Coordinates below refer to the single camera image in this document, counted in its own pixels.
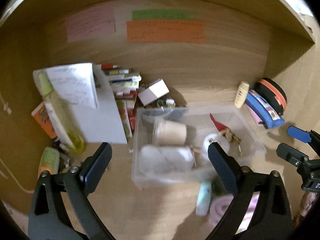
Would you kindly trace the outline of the white drawstring pouch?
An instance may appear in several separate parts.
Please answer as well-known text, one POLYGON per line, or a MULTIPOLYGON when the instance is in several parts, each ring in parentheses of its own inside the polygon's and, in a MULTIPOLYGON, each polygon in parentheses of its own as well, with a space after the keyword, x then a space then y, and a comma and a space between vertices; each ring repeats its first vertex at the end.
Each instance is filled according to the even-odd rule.
POLYGON ((138 154, 139 169, 146 174, 188 172, 195 163, 189 147, 145 145, 138 154))

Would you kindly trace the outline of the blue patchwork pencil pouch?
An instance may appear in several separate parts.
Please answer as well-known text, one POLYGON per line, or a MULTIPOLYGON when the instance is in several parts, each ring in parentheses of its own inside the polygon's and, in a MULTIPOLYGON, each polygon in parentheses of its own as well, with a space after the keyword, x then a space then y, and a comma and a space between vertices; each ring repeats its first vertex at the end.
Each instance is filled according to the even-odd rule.
POLYGON ((255 90, 248 91, 245 103, 259 116, 266 128, 276 128, 285 124, 285 120, 255 90))

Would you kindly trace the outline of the black orange round case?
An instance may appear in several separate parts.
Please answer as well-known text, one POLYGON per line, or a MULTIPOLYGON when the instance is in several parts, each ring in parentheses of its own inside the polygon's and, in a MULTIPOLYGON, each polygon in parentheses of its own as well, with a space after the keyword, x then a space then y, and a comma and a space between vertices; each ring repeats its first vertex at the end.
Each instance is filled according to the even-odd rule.
POLYGON ((284 90, 272 79, 263 77, 254 84, 254 90, 262 96, 273 109, 282 116, 287 107, 284 90))

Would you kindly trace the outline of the green orange tube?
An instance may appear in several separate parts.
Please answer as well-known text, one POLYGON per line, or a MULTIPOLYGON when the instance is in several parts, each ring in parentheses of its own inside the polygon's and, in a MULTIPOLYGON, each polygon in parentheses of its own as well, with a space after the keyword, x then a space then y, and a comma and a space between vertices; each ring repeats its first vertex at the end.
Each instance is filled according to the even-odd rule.
POLYGON ((60 163, 60 152, 54 148, 46 147, 41 156, 38 177, 45 170, 49 171, 50 174, 57 174, 60 163))

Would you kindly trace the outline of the red hat gnome doll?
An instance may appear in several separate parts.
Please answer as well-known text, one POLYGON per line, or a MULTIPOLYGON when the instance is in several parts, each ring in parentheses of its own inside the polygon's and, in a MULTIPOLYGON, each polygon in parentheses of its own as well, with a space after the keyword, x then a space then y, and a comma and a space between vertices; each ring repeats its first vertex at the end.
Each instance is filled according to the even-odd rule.
POLYGON ((215 120, 214 116, 210 113, 209 117, 215 125, 218 132, 224 136, 229 142, 236 142, 239 148, 239 155, 242 157, 243 152, 241 150, 241 139, 226 125, 215 120))

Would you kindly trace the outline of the pale green small tube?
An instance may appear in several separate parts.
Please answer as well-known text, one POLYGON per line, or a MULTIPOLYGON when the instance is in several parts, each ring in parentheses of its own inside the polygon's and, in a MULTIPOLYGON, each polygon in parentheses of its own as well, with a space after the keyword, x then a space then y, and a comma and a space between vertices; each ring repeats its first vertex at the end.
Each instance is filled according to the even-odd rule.
POLYGON ((196 210, 197 216, 204 217, 207 215, 212 197, 212 182, 202 181, 197 196, 196 210))

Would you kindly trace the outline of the cream lotion bottle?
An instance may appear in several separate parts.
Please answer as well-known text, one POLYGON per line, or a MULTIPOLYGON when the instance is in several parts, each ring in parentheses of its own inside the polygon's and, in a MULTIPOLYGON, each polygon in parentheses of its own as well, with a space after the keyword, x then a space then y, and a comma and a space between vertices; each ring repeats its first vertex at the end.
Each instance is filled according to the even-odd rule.
POLYGON ((246 101, 246 97, 249 91, 249 83, 242 81, 238 87, 234 105, 236 108, 241 108, 246 101))

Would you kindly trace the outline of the yellow-green spray bottle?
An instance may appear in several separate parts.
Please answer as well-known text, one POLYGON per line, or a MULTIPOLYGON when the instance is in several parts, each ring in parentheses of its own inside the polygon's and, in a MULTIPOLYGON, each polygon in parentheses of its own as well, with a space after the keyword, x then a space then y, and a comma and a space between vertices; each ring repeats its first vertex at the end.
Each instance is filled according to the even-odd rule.
POLYGON ((58 139, 67 151, 83 153, 86 143, 79 130, 71 122, 47 73, 44 70, 40 71, 38 78, 40 93, 58 139))

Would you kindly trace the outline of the orange book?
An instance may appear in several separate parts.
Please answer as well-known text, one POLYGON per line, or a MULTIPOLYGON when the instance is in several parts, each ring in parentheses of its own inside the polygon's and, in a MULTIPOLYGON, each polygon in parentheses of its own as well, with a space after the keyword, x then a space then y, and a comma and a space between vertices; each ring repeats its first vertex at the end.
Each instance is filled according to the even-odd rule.
POLYGON ((35 119, 35 121, 41 126, 41 128, 45 131, 45 133, 52 140, 57 139, 57 135, 54 131, 53 125, 50 121, 49 115, 47 113, 44 102, 41 102, 32 112, 31 116, 35 119))

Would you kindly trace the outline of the clear plastic storage bin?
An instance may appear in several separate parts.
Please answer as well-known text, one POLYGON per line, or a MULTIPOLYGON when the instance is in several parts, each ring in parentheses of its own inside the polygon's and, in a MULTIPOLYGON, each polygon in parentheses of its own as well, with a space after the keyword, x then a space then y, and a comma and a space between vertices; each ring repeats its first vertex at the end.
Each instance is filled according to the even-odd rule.
POLYGON ((131 179, 139 188, 187 181, 211 180, 216 172, 208 159, 209 143, 218 142, 223 150, 236 159, 240 165, 251 165, 257 155, 266 152, 262 141, 250 127, 240 109, 233 105, 213 105, 206 107, 176 107, 170 109, 140 108, 136 115, 136 129, 133 143, 131 179), (209 114, 216 121, 229 127, 240 139, 243 156, 239 155, 236 142, 229 142, 222 136, 211 121, 209 114), (152 143, 153 125, 158 119, 183 123, 187 126, 187 139, 184 145, 194 154, 195 163, 188 172, 172 172, 167 174, 146 174, 140 171, 138 154, 143 146, 152 143))

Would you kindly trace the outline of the beige paper cup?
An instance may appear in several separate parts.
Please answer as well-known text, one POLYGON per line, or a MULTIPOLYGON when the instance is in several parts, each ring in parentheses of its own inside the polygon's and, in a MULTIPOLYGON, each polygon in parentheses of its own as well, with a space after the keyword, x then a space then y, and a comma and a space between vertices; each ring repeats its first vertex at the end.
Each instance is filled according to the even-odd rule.
POLYGON ((158 119, 153 125, 152 143, 155 145, 184 145, 187 126, 180 122, 158 119))

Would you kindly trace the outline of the pile of beads trinkets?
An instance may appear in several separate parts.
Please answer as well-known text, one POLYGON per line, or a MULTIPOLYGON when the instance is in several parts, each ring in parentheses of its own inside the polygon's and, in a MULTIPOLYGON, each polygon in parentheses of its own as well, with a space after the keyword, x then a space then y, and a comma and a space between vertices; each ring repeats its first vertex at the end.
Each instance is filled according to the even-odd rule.
POLYGON ((143 106, 143 105, 142 106, 145 108, 165 108, 165 107, 174 108, 174 107, 185 106, 186 104, 187 104, 187 101, 182 96, 182 94, 178 92, 171 93, 171 91, 169 91, 167 95, 162 96, 161 98, 157 99, 156 101, 150 103, 147 106, 143 106))

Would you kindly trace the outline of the small white cardboard box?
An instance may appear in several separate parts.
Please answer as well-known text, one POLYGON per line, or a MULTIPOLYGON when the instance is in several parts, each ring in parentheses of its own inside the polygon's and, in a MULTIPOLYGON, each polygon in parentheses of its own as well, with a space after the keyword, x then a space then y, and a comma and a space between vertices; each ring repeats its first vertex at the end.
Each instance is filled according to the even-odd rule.
POLYGON ((158 79, 149 84, 148 87, 140 87, 138 90, 138 98, 143 106, 156 101, 169 93, 169 89, 163 79, 158 79))

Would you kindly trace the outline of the orange sticky note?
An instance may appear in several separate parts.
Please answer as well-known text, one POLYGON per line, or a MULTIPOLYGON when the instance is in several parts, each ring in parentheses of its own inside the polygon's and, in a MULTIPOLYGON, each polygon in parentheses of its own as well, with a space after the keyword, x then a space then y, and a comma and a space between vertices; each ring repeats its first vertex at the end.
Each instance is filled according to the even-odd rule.
POLYGON ((205 24, 188 20, 135 20, 128 21, 127 42, 189 42, 203 44, 205 24))

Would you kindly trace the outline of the green sticky note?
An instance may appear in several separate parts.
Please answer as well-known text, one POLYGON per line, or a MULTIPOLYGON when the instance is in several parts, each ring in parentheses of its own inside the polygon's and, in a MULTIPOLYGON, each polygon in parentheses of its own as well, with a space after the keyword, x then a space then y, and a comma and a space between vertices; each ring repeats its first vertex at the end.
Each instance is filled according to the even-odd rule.
POLYGON ((132 20, 189 20, 190 14, 177 9, 144 9, 132 11, 132 20))

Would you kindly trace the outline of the pink sticky note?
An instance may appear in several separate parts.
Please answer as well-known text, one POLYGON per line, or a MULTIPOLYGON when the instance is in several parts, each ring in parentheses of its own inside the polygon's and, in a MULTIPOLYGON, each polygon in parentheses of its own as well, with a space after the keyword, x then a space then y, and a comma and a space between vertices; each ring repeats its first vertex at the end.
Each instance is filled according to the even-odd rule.
POLYGON ((116 31, 116 20, 113 9, 107 4, 77 12, 65 18, 67 42, 93 38, 101 34, 113 34, 116 31))

